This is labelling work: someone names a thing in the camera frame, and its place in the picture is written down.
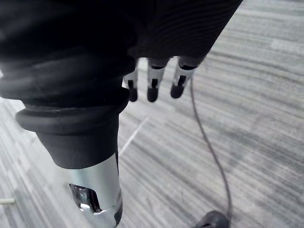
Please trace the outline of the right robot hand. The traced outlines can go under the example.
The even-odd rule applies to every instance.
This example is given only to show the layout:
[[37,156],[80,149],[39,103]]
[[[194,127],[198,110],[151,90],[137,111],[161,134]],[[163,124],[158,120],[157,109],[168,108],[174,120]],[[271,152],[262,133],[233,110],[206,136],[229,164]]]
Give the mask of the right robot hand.
[[67,173],[74,203],[99,228],[123,213],[119,114],[138,98],[146,58],[147,99],[158,98],[164,70],[178,63],[171,97],[241,5],[239,0],[3,0],[0,96],[20,100],[18,124],[35,132]]

